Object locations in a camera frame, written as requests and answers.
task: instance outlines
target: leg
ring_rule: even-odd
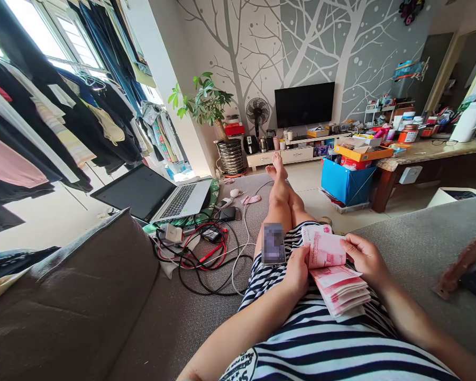
[[[314,217],[305,211],[305,204],[301,197],[288,185],[289,188],[289,207],[291,209],[292,227],[296,227],[305,221],[317,221]]]
[[[393,185],[395,185],[395,181],[397,180],[397,171],[390,172],[382,168],[380,168],[380,170],[381,179],[379,180],[376,196],[372,202],[372,210],[376,213],[383,213],[386,210],[386,204],[390,199]]]
[[[265,223],[281,223],[284,234],[292,229],[291,208],[289,207],[290,187],[286,183],[287,172],[283,168],[282,159],[277,152],[273,154],[273,164],[274,167],[266,167],[266,172],[275,181],[275,183],[273,184],[273,188],[270,193],[268,215],[261,224],[258,240],[255,244],[254,258],[261,251]]]

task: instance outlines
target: blue storage box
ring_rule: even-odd
[[[345,206],[366,203],[375,170],[376,167],[351,171],[325,158],[321,187]]]

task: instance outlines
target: countertop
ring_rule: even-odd
[[[390,157],[379,159],[377,166],[384,170],[393,172],[397,169],[397,166],[403,164],[476,153],[476,140],[471,140],[467,143],[457,143],[454,146],[447,146],[444,143],[440,146],[435,146],[432,144],[433,140],[434,139],[414,142],[411,147],[407,149],[405,155],[398,158]]]

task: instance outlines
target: striped shirt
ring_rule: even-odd
[[[285,238],[289,254],[302,245],[304,222]],[[240,310],[253,303],[286,273],[286,265],[264,266],[259,254]],[[365,315],[337,323],[310,278],[307,294],[265,342],[238,356],[222,381],[231,380],[448,380],[458,378],[437,358],[403,340],[385,307],[369,288]]]

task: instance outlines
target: eyeglasses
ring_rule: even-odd
[[[441,146],[443,144],[446,144],[447,146],[451,147],[457,144],[458,142],[459,142],[458,140],[442,140],[442,139],[432,140],[432,144],[435,146]]]

